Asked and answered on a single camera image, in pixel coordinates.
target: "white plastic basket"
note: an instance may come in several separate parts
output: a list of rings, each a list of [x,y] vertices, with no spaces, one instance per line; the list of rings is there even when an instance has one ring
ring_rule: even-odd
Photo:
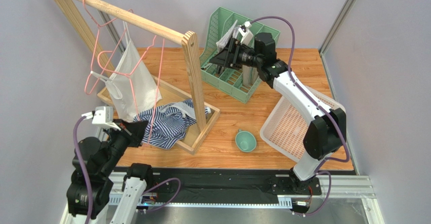
[[[345,108],[334,99],[310,88],[307,88],[322,102],[332,109]],[[281,97],[261,128],[260,135],[268,145],[295,162],[299,162],[305,149],[303,144],[307,124],[301,114],[291,103]]]

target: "green dish rack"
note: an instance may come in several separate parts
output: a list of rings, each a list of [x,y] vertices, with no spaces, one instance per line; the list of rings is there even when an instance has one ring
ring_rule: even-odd
[[[221,75],[217,75],[216,65],[206,67],[210,58],[217,53],[216,42],[219,41],[229,30],[235,20],[238,20],[237,25],[244,24],[246,21],[251,21],[251,19],[247,17],[221,7],[212,13],[209,20],[205,50],[199,57],[201,68],[204,68],[201,69],[201,74],[202,80],[206,83],[218,88],[243,103],[247,103],[257,86],[262,82],[260,78],[258,78],[253,85],[244,87],[242,85],[242,70],[237,71],[226,68]],[[278,37],[280,36],[280,31],[259,22],[253,23],[250,30],[254,35],[260,32],[271,33],[275,43],[277,43]],[[251,40],[248,46],[254,46],[254,39]]]

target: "cable connector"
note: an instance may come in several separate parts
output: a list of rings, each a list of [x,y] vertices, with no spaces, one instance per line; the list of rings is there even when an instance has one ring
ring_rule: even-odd
[[[92,119],[92,118],[93,118],[93,116],[94,116],[94,111],[91,111],[91,112],[88,112],[88,113],[85,113],[85,114],[82,114],[82,115],[81,115],[81,117],[84,117],[84,116],[85,116],[85,119],[84,119],[84,120]]]

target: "white wall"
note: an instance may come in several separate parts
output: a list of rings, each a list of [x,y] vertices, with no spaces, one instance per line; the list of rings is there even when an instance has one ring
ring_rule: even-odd
[[[53,0],[0,0],[1,223],[59,223],[90,51]],[[79,138],[94,135],[85,121]]]
[[[346,0],[106,0],[120,8],[133,8],[140,16],[181,33],[188,30],[199,36],[205,46],[210,15],[218,7],[225,7],[250,18],[274,15],[289,20],[296,31],[298,48],[318,48]],[[280,47],[291,46],[289,28],[281,21],[263,21],[279,29]],[[132,29],[137,46],[148,46],[153,36],[140,29]]]
[[[431,0],[357,0],[325,56],[386,223],[429,223]]]

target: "gray floor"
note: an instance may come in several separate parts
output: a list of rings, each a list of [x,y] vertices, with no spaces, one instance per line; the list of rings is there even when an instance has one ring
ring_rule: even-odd
[[[322,200],[313,199],[313,207],[320,206]],[[108,217],[112,218],[116,206],[110,206]],[[250,223],[295,223],[295,224],[364,224],[368,223],[361,199],[330,199],[316,215],[310,217],[292,216],[285,209],[257,208],[195,208],[165,207],[154,213],[135,214],[132,223],[136,224],[171,224],[171,223],[206,223],[206,224],[250,224]]]

